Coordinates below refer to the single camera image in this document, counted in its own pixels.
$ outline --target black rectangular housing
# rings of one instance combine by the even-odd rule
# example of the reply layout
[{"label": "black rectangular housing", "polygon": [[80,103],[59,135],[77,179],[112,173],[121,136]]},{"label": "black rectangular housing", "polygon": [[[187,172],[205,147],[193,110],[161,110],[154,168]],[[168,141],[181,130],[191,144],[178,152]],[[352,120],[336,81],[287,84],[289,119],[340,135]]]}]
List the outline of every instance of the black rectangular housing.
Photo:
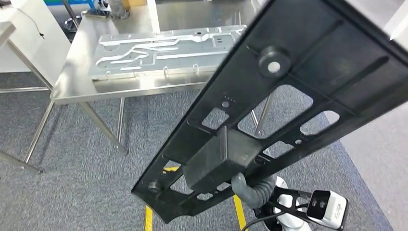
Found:
[{"label": "black rectangular housing", "polygon": [[183,167],[186,183],[194,191],[209,193],[245,171],[261,150],[256,139],[223,127]]}]

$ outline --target metal table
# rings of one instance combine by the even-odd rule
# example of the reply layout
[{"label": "metal table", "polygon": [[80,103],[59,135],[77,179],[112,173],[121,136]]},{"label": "metal table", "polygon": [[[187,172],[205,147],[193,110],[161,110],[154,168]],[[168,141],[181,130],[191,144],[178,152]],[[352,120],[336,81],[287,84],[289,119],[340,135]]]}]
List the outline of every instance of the metal table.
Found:
[{"label": "metal table", "polygon": [[[173,75],[148,87],[137,78],[92,81],[88,72],[100,36],[247,24],[258,9],[260,5],[257,1],[247,0],[171,2],[159,5],[148,1],[147,6],[131,8],[130,17],[125,20],[84,15],[52,91],[51,100],[56,104],[79,103],[114,145],[123,150],[120,133],[125,97],[200,89],[212,73]],[[121,99],[116,137],[85,103],[114,98]],[[251,116],[257,125],[255,113],[251,113]]]},{"label": "metal table", "polygon": [[[26,88],[12,88],[12,89],[0,89],[0,93],[16,93],[16,92],[32,92],[32,91],[44,91],[44,90],[52,90],[52,85],[49,83],[45,77],[36,69],[36,67],[30,62],[30,60],[18,49],[15,44],[9,40],[11,34],[15,31],[15,26],[11,22],[0,22],[0,47],[4,44],[8,44],[9,48],[20,58],[20,60],[27,65],[27,67],[31,70],[31,72],[36,75],[44,84],[45,87],[26,87]],[[34,138],[30,143],[28,151],[24,160],[19,160],[14,156],[5,153],[4,151],[0,150],[0,158],[5,159],[17,166],[21,166],[24,169],[40,173],[41,170],[30,165],[28,162],[31,159],[31,156],[34,152],[34,149],[37,145],[38,139],[44,129],[45,123],[51,113],[51,110],[54,106],[54,102],[50,101],[45,113],[40,121],[39,126],[37,127],[36,132],[34,133]]]}]

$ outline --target mounting hole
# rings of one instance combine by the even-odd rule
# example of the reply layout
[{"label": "mounting hole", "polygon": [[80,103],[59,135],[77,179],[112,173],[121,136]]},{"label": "mounting hole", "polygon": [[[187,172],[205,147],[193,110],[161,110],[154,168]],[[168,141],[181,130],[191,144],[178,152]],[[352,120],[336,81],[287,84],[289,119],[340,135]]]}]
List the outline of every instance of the mounting hole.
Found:
[{"label": "mounting hole", "polygon": [[229,102],[227,102],[227,101],[224,101],[224,102],[222,102],[222,104],[221,104],[223,107],[225,107],[225,108],[227,108],[227,107],[229,107],[230,106],[230,103]]},{"label": "mounting hole", "polygon": [[280,66],[278,62],[271,62],[268,64],[268,71],[270,73],[277,73],[281,69]]}]

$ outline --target rectangular cutout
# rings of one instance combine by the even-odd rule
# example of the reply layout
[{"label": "rectangular cutout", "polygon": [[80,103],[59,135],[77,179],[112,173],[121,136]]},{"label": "rectangular cutout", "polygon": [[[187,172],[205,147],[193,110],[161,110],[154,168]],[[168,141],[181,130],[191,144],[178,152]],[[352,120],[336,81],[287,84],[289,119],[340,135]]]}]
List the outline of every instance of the rectangular cutout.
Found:
[{"label": "rectangular cutout", "polygon": [[190,193],[194,192],[187,186],[184,175],[181,176],[176,182],[174,182],[174,184],[170,186],[170,189],[185,195],[189,195]]},{"label": "rectangular cutout", "polygon": [[223,191],[223,190],[229,188],[230,186],[231,186],[230,184],[224,182],[224,183],[217,186],[217,190],[218,191]]},{"label": "rectangular cutout", "polygon": [[[323,124],[322,120],[327,116],[329,124]],[[307,136],[319,134],[321,131],[327,129],[332,124],[339,120],[339,114],[334,111],[324,111],[317,114],[315,117],[311,118],[309,121],[300,126],[300,131]]]},{"label": "rectangular cutout", "polygon": [[[258,120],[260,120],[265,103],[266,99],[254,108]],[[251,114],[239,122],[238,128],[249,135],[264,139],[304,112],[312,104],[313,99],[308,95],[290,85],[282,85],[272,92],[269,108],[265,113],[263,127],[259,134],[254,134],[256,126]]]},{"label": "rectangular cutout", "polygon": [[223,110],[213,108],[211,112],[205,117],[201,124],[208,128],[217,130],[219,126],[221,126],[228,118],[229,115],[225,113]]},{"label": "rectangular cutout", "polygon": [[202,200],[202,201],[206,201],[206,200],[210,199],[211,197],[213,197],[213,195],[211,193],[206,193],[206,194],[198,195],[197,199]]},{"label": "rectangular cutout", "polygon": [[263,152],[265,155],[268,155],[272,158],[278,158],[279,156],[283,155],[287,151],[293,149],[293,146],[282,141],[278,141],[265,149]]}]

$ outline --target camera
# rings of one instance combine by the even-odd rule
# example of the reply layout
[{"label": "camera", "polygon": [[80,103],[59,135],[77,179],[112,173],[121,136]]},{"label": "camera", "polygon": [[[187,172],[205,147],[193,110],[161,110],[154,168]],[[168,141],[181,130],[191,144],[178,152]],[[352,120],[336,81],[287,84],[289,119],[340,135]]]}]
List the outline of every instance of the camera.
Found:
[{"label": "camera", "polygon": [[310,198],[306,215],[320,225],[343,230],[347,211],[347,199],[332,191],[316,190]]}]

